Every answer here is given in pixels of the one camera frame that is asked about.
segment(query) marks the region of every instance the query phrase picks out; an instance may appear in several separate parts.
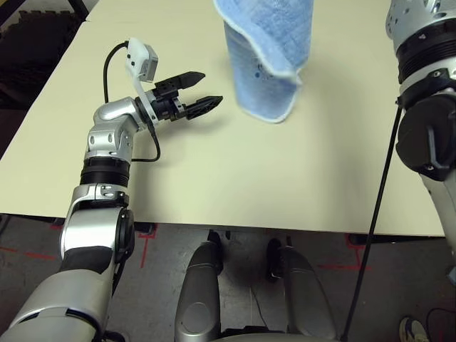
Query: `blue towel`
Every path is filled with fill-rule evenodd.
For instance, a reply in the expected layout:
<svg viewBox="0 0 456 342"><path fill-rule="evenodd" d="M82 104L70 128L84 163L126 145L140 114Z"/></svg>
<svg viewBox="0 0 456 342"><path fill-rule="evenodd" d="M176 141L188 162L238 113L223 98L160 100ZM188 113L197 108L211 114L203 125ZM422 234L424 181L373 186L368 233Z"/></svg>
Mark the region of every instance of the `blue towel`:
<svg viewBox="0 0 456 342"><path fill-rule="evenodd" d="M214 0L239 105L269 123L289 115L309 57L314 0Z"/></svg>

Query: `sneaker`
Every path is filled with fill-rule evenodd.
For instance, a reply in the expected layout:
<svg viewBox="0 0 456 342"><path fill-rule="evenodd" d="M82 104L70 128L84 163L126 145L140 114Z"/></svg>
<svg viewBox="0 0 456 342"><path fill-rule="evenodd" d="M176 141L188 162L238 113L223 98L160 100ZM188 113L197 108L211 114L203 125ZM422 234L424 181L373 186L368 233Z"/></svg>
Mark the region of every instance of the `sneaker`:
<svg viewBox="0 0 456 342"><path fill-rule="evenodd" d="M399 324L400 342L429 342L423 325L412 317L405 317Z"/></svg>

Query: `robotic arm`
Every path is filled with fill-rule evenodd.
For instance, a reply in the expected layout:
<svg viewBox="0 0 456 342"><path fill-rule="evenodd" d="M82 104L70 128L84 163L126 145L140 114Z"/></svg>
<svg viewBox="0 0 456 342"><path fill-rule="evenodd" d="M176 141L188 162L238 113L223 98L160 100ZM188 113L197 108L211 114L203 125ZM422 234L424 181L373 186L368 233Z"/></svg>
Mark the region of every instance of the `robotic arm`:
<svg viewBox="0 0 456 342"><path fill-rule="evenodd" d="M396 150L423 179L456 259L456 3L392 0L386 32L405 110Z"/></svg>
<svg viewBox="0 0 456 342"><path fill-rule="evenodd" d="M153 136L159 121L191 120L222 100L208 96L189 106L179 101L179 89L204 78L196 72L158 82L145 93L140 82L152 82L157 62L150 46L130 39L126 66L139 96L96 110L81 181L61 235L61 268L36 288L1 342L96 342L107 337L110 298L135 243L127 195L133 136L145 129Z"/></svg>

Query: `gray floor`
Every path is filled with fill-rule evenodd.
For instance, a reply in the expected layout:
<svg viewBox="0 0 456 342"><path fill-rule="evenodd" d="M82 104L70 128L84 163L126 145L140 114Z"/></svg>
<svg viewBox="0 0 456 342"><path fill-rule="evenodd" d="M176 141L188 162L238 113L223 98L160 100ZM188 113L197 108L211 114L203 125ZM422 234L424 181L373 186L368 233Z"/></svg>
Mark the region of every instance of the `gray floor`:
<svg viewBox="0 0 456 342"><path fill-rule="evenodd" d="M108 328L131 341L173 341L173 319L192 252L210 227L159 224L154 239L137 236L110 308ZM228 227L218 227L223 232ZM231 228L223 237L226 260L219 277L222 329L261 325L251 288L257 293L270 329L284 330L286 314L281 283L264 280L267 242L294 246L315 268L341 333L356 282L356 251L343 234ZM59 267L60 232L49 224L13 217L0 235L0 333L33 289ZM443 239L377 244L353 320L350 341L398 341L398 322L406 314L425 320L429 309L455 307L455 288L446 278L452 264ZM456 341L455 317L435 312L434 341Z"/></svg>

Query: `table surface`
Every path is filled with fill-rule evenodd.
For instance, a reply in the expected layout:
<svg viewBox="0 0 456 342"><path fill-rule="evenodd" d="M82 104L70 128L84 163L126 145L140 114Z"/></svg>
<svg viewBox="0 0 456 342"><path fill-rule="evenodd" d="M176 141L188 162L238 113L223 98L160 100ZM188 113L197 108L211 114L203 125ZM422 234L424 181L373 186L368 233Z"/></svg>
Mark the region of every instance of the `table surface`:
<svg viewBox="0 0 456 342"><path fill-rule="evenodd" d="M206 73L181 100L224 96L198 120L160 125L159 162L133 163L137 221L367 232L398 94L384 31L389 0L316 1L304 86L279 125L238 108L222 20L210 0L128 3L100 0L28 112L0 161L0 212L65 217L103 102L105 56L135 36L160 58L157 81ZM135 96L124 59L112 59L110 99ZM150 136L138 134L134 156L154 154ZM377 232L442 235L419 176L396 154Z"/></svg>

